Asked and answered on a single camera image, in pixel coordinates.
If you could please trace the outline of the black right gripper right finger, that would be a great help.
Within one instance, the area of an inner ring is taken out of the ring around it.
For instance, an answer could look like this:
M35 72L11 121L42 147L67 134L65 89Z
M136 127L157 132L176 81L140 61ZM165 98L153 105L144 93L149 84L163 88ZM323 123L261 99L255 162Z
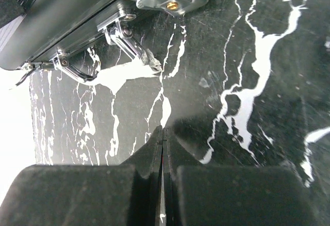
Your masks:
M329 225L329 198L277 166L204 165L163 130L167 225Z

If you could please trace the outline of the black aluminium poker case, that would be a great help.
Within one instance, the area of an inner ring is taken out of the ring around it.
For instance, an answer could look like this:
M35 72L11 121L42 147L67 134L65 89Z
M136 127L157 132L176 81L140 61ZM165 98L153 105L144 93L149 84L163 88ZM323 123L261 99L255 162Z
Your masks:
M196 10L208 0L1 0L1 68L60 70L87 83L93 76L69 62L69 57L105 36L129 58L155 72L158 65L134 38L130 22L154 10L174 17Z

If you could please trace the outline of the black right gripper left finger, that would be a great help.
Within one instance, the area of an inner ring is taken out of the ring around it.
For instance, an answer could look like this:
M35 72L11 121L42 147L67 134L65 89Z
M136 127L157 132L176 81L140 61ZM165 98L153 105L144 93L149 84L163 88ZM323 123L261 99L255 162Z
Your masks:
M114 166L32 165L14 179L1 225L159 225L162 133Z

